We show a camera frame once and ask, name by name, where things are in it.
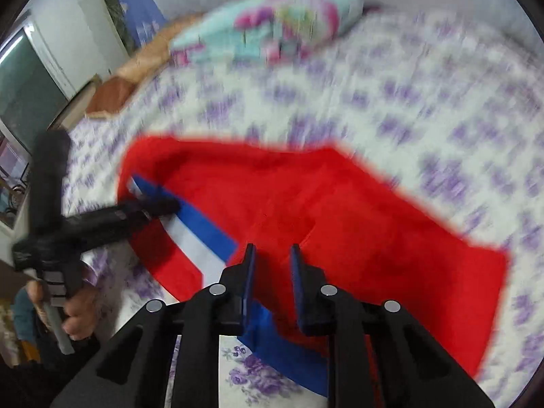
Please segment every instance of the floral bed sheet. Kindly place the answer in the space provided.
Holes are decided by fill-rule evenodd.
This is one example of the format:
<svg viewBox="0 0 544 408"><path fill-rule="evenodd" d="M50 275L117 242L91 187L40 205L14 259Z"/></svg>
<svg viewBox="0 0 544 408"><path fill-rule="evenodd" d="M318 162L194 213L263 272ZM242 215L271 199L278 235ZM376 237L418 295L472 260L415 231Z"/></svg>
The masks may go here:
<svg viewBox="0 0 544 408"><path fill-rule="evenodd" d="M455 14L365 16L289 66L165 68L111 121L71 132L67 214L115 202L119 162L141 134L288 148L336 140L477 242L511 251L508 284L477 378L509 406L544 356L544 73L499 33ZM153 298L174 302L126 243L89 252L102 339ZM220 345L220 404L325 407L235 338Z"/></svg>

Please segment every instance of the human hand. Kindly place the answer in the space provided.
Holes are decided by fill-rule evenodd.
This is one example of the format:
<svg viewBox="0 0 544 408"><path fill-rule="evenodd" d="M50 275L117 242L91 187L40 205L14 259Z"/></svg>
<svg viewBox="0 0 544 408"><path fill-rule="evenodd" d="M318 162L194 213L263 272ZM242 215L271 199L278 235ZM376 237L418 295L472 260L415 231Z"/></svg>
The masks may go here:
<svg viewBox="0 0 544 408"><path fill-rule="evenodd" d="M51 329L44 312L44 289L40 282L31 280L27 283L27 293L37 315L47 329ZM68 318L63 322L64 331L72 340L82 340L91 336L96 327L95 298L98 290L85 282L85 285L64 304Z"/></svg>

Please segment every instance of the red garment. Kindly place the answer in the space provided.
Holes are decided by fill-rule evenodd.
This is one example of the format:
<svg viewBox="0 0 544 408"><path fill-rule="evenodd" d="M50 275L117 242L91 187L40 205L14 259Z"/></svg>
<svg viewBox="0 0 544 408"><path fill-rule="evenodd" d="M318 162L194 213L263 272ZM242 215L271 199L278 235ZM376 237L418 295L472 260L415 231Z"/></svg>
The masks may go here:
<svg viewBox="0 0 544 408"><path fill-rule="evenodd" d="M119 198L132 175L164 186L238 242L257 246L254 296L275 315L280 334L325 351L325 340L297 329L289 248L356 298L405 306L472 376L488 344L505 253L471 247L333 148L274 152L246 144L137 141L121 170ZM151 274L188 299L168 237L154 223L133 238ZM156 259L168 259L157 262Z"/></svg>

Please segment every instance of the round metal bolt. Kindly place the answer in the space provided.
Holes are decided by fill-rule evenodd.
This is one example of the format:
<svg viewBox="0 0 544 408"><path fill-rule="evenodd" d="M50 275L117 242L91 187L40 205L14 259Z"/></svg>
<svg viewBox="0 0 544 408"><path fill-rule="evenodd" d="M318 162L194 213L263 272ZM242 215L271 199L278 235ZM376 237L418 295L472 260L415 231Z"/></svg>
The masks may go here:
<svg viewBox="0 0 544 408"><path fill-rule="evenodd" d="M163 307L163 303L158 299L153 299L145 305L145 309L150 313L159 311Z"/></svg>
<svg viewBox="0 0 544 408"><path fill-rule="evenodd" d="M334 296L338 293L338 289L334 285L323 285L321 287L321 293L325 296Z"/></svg>
<svg viewBox="0 0 544 408"><path fill-rule="evenodd" d="M219 296L220 294L225 293L225 291L227 291L227 289L223 284L214 284L209 288L209 292L214 296Z"/></svg>
<svg viewBox="0 0 544 408"><path fill-rule="evenodd" d="M385 309L390 313L396 313L401 309L401 304L396 301L387 301L384 304Z"/></svg>

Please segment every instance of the bed sheet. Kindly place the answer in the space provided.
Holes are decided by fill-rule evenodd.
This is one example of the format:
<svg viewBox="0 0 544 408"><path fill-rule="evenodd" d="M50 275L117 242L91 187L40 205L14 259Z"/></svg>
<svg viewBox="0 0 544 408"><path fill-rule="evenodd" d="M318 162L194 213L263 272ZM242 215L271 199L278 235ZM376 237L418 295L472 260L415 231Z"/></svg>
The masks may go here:
<svg viewBox="0 0 544 408"><path fill-rule="evenodd" d="M115 202L119 162L141 134L288 148L337 140L474 241L511 251L478 383L498 408L544 356L544 73L497 32L455 14L369 14L312 59L168 67L118 118L71 132L64 213ZM174 302L126 243L89 252L108 338L146 301ZM221 406L325 407L221 338Z"/></svg>

